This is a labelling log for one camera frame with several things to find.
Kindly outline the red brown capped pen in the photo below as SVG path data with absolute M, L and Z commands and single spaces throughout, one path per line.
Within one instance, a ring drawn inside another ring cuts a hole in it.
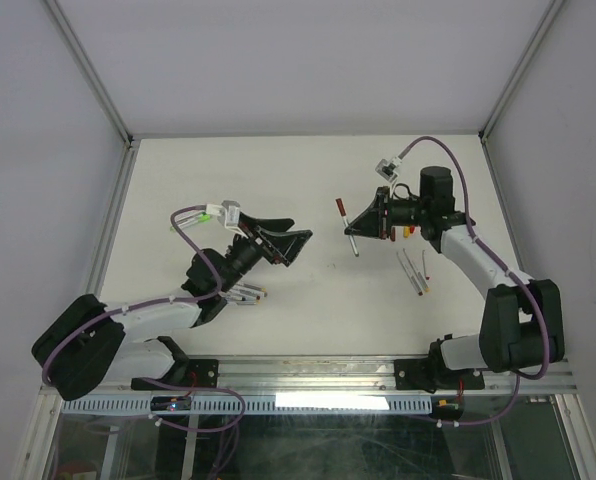
M 407 278 L 409 279 L 412 287 L 414 288 L 416 294 L 418 296 L 423 296 L 424 292 L 423 292 L 422 288 L 420 287 L 420 285 L 418 284 L 417 277 L 414 274 L 414 272 L 411 270 L 411 267 L 408 265 L 408 262 L 404 259 L 403 255 L 400 252 L 397 252 L 397 258 L 398 258 Z

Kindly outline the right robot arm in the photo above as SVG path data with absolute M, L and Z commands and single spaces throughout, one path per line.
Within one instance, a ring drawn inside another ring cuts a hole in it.
M 372 203 L 345 227 L 348 236 L 385 240 L 398 227 L 417 227 L 439 254 L 454 263 L 484 299 L 480 330 L 433 342 L 426 378 L 447 387 L 464 370 L 545 372 L 565 356 L 561 295 L 551 280 L 536 280 L 494 259 L 475 224 L 455 207 L 453 178 L 446 167 L 425 167 L 419 192 L 398 197 L 377 189 Z

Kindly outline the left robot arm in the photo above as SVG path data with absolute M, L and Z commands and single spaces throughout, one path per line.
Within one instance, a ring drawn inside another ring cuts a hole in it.
M 201 215 L 223 218 L 225 229 L 233 232 L 225 254 L 200 248 L 184 232 L 184 221 Z M 80 399 L 105 381 L 153 378 L 170 389 L 186 385 L 186 355 L 168 332 L 213 321 L 258 262 L 288 267 L 313 235 L 295 229 L 291 218 L 231 215 L 215 204 L 177 210 L 170 223 L 195 253 L 179 292 L 116 307 L 83 294 L 34 343 L 32 355 L 43 383 L 63 400 Z

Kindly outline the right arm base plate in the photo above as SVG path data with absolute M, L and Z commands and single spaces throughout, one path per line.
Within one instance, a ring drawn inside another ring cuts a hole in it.
M 438 390 L 485 389 L 483 376 L 476 376 L 473 370 L 451 370 L 427 357 L 396 359 L 393 366 L 395 385 L 399 391 L 422 390 L 435 393 Z

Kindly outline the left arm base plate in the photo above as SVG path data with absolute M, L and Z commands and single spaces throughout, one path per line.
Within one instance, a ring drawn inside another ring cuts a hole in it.
M 214 388 L 219 376 L 219 361 L 209 358 L 176 360 L 161 377 L 147 380 L 133 378 L 130 387 L 134 391 L 169 390 L 189 391 L 194 388 Z

